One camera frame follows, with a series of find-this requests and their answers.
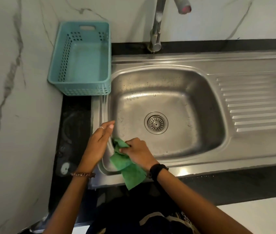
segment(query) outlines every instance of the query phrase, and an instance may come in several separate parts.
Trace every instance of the black watch strap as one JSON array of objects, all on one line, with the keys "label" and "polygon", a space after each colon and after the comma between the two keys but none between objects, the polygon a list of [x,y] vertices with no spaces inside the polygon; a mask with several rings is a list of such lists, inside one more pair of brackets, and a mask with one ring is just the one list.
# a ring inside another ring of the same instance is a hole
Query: black watch strap
[{"label": "black watch strap", "polygon": [[164,164],[158,163],[153,165],[150,169],[149,178],[152,178],[153,181],[157,181],[157,176],[162,169],[168,170],[168,168]]}]

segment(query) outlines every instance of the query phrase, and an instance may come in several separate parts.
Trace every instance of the brown bracelet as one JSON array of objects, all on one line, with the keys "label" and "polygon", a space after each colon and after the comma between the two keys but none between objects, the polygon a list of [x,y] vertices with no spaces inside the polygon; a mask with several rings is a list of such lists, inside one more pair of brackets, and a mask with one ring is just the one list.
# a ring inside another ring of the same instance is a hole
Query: brown bracelet
[{"label": "brown bracelet", "polygon": [[78,173],[78,172],[71,173],[71,175],[78,176],[78,177],[88,177],[88,178],[92,178],[96,176],[95,173]]}]

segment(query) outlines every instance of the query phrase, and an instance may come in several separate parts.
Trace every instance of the sink drain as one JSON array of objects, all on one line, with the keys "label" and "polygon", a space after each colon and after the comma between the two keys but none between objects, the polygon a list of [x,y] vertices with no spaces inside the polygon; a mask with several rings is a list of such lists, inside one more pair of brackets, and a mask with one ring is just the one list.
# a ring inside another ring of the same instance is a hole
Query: sink drain
[{"label": "sink drain", "polygon": [[167,130],[167,118],[159,112],[151,112],[144,119],[145,128],[152,134],[162,134]]}]

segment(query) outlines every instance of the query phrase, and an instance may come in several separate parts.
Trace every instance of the black granite countertop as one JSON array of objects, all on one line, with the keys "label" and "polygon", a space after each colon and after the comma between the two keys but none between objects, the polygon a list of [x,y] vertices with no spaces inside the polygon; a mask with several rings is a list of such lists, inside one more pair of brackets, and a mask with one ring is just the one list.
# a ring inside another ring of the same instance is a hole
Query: black granite countertop
[{"label": "black granite countertop", "polygon": [[[163,42],[162,46],[159,53],[273,51],[276,50],[276,39]],[[113,55],[146,53],[148,52],[144,43],[112,44]],[[71,176],[60,173],[60,167],[64,162],[70,164],[71,170],[77,167],[91,134],[90,124],[91,97],[63,96],[49,199],[49,216],[58,205],[71,181]],[[181,180],[215,205],[276,197],[276,165],[187,177]],[[149,189],[150,185],[150,183],[142,183],[136,190]],[[102,198],[99,197],[102,197],[103,194],[105,197],[103,200],[107,201],[118,196],[120,191],[125,192],[125,190],[124,186],[87,190],[82,200],[76,226],[89,225],[96,218],[102,207],[99,205]],[[46,221],[32,229],[44,229]]]}]

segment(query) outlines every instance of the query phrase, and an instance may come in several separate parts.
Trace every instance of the basket hole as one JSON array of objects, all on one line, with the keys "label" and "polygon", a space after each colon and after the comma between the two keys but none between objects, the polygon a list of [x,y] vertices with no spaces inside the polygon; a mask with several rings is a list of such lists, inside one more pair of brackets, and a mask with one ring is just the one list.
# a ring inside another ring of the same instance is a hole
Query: basket hole
[{"label": "basket hole", "polygon": [[93,31],[93,30],[96,29],[96,27],[95,26],[80,26],[80,29],[81,30],[91,30],[91,31]]}]

